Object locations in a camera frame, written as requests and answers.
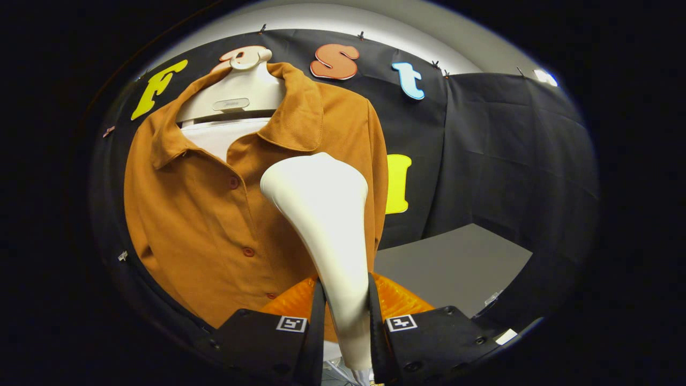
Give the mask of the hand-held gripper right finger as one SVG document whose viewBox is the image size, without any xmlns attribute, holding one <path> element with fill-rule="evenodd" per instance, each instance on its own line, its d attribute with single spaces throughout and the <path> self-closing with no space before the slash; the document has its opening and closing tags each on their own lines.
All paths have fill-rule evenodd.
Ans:
<svg viewBox="0 0 686 386">
<path fill-rule="evenodd" d="M 432 308 L 380 274 L 370 273 L 368 281 L 376 383 L 456 385 L 504 349 L 455 306 Z"/>
</svg>

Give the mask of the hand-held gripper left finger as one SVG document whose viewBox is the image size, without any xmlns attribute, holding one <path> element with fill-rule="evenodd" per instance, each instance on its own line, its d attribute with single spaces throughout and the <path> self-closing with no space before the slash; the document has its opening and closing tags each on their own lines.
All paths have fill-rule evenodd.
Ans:
<svg viewBox="0 0 686 386">
<path fill-rule="evenodd" d="M 231 385 L 319 385 L 325 308 L 319 279 L 304 279 L 265 312 L 237 310 L 201 339 L 201 350 Z"/>
</svg>

